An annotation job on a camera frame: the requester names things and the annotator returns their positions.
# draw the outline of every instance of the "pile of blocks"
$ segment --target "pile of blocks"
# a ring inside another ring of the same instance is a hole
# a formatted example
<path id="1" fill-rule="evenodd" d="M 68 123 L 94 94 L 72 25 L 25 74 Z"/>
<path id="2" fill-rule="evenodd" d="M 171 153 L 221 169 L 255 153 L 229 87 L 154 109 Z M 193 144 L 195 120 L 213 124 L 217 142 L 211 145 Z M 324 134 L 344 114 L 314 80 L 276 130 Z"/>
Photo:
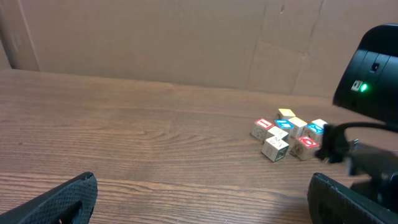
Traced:
<path id="1" fill-rule="evenodd" d="M 283 159 L 289 150 L 301 160 L 307 160 L 320 148 L 325 124 L 321 119 L 307 124 L 292 110 L 279 109 L 275 120 L 257 120 L 251 134 L 264 142 L 261 152 L 273 162 Z"/>

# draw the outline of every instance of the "black device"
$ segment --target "black device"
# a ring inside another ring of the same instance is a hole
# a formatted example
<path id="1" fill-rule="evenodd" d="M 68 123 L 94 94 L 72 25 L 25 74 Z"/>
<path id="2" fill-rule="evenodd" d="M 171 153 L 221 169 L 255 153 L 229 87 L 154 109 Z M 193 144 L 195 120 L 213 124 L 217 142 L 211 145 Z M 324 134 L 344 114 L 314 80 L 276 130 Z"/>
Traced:
<path id="1" fill-rule="evenodd" d="M 348 128 L 377 128 L 398 133 L 398 25 L 369 30 L 351 59 L 333 104 L 383 123 L 326 125 L 316 152 L 329 163 L 350 162 L 349 175 L 366 173 L 371 180 L 351 188 L 314 174 L 308 189 L 313 222 L 398 223 L 398 157 L 360 142 L 348 142 Z"/>
<path id="2" fill-rule="evenodd" d="M 98 189 L 94 174 L 85 172 L 0 215 L 1 224 L 87 224 Z"/>

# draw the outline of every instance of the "wood grain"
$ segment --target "wood grain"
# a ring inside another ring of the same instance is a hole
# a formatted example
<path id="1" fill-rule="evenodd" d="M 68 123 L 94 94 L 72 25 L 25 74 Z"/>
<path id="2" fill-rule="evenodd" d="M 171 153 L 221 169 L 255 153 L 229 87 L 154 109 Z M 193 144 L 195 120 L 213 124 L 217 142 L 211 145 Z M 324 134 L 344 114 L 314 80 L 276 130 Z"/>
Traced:
<path id="1" fill-rule="evenodd" d="M 20 70 L 1 72 L 0 105 L 0 212 L 91 171 L 91 223 L 308 223 L 313 173 L 353 179 L 316 159 L 271 162 L 254 120 L 364 119 L 327 98 Z"/>

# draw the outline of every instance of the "cardboard backdrop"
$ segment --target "cardboard backdrop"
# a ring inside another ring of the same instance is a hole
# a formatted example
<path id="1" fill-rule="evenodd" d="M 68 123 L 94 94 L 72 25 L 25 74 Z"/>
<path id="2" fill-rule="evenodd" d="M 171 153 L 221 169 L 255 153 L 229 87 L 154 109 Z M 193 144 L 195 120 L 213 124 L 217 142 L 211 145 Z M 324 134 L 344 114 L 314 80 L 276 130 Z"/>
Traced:
<path id="1" fill-rule="evenodd" d="M 19 69 L 332 96 L 397 0 L 0 0 Z"/>

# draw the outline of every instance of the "green light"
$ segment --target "green light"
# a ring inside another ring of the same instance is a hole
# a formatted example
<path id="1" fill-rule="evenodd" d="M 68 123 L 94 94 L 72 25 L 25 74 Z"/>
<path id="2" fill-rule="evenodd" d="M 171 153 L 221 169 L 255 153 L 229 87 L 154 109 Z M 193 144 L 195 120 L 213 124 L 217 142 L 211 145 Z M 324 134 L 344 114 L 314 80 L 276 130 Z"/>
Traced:
<path id="1" fill-rule="evenodd" d="M 369 87 L 368 87 L 368 84 L 366 84 L 366 83 L 363 83 L 362 85 L 361 85 L 361 88 L 359 89 L 360 91 L 361 91 L 361 93 L 363 93 L 365 90 L 367 90 Z"/>

